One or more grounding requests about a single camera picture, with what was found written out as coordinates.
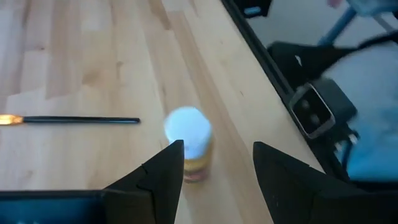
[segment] wooden table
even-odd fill
[[[210,119],[215,153],[176,223],[272,223],[254,141],[321,169],[218,0],[0,0],[1,113],[142,119],[2,127],[0,189],[101,189],[168,145],[183,105]]]

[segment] floor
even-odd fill
[[[316,44],[347,7],[348,4],[344,2],[339,8],[333,9],[326,4],[326,0],[273,0],[268,17],[250,19],[249,24],[265,46],[276,40]],[[398,29],[398,21],[392,14],[381,17]],[[335,45],[356,46],[369,37],[385,32],[373,18],[357,17]]]

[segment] white lid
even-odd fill
[[[172,111],[165,120],[164,129],[169,143],[184,140],[186,159],[205,155],[211,139],[211,124],[198,109],[184,106]]]

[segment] jar with white lid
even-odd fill
[[[164,129],[169,143],[184,141],[184,181],[199,182],[209,173],[212,151],[212,130],[209,120],[201,111],[184,106],[172,111]]]

